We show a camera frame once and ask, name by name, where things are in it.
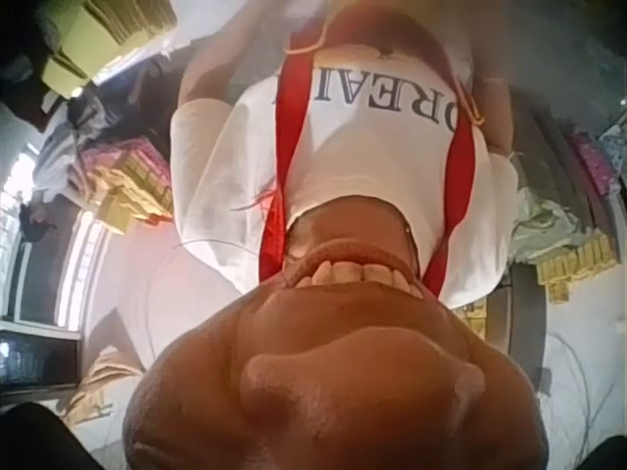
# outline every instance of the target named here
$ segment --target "shirt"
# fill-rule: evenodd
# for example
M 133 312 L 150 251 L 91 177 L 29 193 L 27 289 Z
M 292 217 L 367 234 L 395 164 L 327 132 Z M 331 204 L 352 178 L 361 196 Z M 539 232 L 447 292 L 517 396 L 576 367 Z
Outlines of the shirt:
M 171 125 L 174 218 L 182 243 L 241 292 L 258 284 L 264 204 L 275 177 L 277 77 L 234 107 L 202 99 Z M 429 66 L 365 46 L 316 55 L 308 117 L 286 185 L 288 226 L 346 196 L 378 198 L 410 226 L 423 270 L 444 231 L 444 178 L 457 123 L 455 93 Z M 517 174 L 490 155 L 474 128 L 476 169 L 465 220 L 450 241 L 440 300 L 463 306 L 488 295 L 506 268 Z

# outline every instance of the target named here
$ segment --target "lip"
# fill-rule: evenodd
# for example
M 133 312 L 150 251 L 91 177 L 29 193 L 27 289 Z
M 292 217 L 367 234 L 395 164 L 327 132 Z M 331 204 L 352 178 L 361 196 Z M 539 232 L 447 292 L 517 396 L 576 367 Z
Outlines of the lip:
M 418 279 L 402 259 L 374 245 L 352 239 L 333 240 L 316 247 L 303 258 L 287 267 L 284 278 L 287 288 L 294 288 L 307 276 L 312 276 L 324 261 L 351 261 L 357 264 L 381 264 L 396 269 L 405 276 L 407 281 L 420 288 Z

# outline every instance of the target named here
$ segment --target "tooth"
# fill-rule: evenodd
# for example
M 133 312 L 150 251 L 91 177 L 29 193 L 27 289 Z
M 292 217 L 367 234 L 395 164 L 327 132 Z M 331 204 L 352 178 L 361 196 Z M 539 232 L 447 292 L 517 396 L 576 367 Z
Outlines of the tooth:
M 363 267 L 354 262 L 336 262 L 333 264 L 333 277 L 338 284 L 349 284 L 362 280 Z
M 392 271 L 381 264 L 367 264 L 363 267 L 363 280 L 392 286 Z
M 325 261 L 317 268 L 317 271 L 313 275 L 312 283 L 315 286 L 333 283 L 333 266 L 331 265 L 331 261 Z
M 414 297 L 418 297 L 419 299 L 424 299 L 424 296 L 422 295 L 422 291 L 415 286 L 411 286 L 411 294 Z
M 299 282 L 296 285 L 296 288 L 300 289 L 302 287 L 310 287 L 311 285 L 312 285 L 312 279 L 311 279 L 311 277 L 308 276 L 308 277 L 305 277 L 305 278 L 301 279 L 301 282 Z
M 410 293 L 410 284 L 400 271 L 394 271 L 392 273 L 392 280 L 394 281 L 394 287 L 408 294 Z

